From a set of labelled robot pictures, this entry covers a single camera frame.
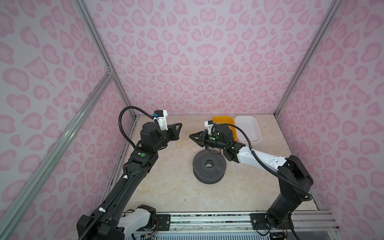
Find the dark grey cable spool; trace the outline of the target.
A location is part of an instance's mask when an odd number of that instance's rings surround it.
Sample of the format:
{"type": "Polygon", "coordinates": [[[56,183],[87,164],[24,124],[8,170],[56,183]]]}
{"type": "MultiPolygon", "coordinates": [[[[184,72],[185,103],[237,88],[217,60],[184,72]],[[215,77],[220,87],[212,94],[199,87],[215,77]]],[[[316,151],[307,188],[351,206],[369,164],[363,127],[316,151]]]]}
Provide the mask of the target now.
{"type": "Polygon", "coordinates": [[[193,159],[193,173],[203,184],[218,183],[224,177],[226,169],[226,159],[218,151],[202,150],[193,159]]]}

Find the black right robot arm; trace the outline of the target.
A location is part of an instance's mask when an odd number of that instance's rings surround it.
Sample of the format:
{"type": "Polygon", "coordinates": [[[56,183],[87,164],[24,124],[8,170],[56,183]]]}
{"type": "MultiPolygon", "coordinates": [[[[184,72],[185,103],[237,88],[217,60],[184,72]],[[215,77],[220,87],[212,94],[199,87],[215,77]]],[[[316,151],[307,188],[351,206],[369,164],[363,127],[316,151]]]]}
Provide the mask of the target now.
{"type": "Polygon", "coordinates": [[[299,205],[313,199],[310,194],[313,179],[301,160],[294,155],[285,158],[266,154],[239,143],[224,133],[211,135],[207,130],[191,134],[189,138],[206,150],[222,150],[228,161],[265,170],[278,179],[280,193],[257,224],[277,229],[289,223],[290,216],[299,205]]]}

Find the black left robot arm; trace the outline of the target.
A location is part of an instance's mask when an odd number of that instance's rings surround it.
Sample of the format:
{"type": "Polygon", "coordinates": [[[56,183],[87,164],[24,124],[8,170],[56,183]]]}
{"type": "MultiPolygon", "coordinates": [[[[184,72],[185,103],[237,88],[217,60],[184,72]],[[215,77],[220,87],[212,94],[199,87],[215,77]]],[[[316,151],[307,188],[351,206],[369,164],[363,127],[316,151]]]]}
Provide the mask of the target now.
{"type": "Polygon", "coordinates": [[[123,240],[125,234],[118,228],[121,215],[140,182],[147,176],[159,158],[159,151],[171,141],[177,141],[183,124],[168,125],[161,130],[157,122],[148,122],[141,130],[141,140],[123,164],[123,175],[89,216],[77,222],[80,240],[123,240]]]}

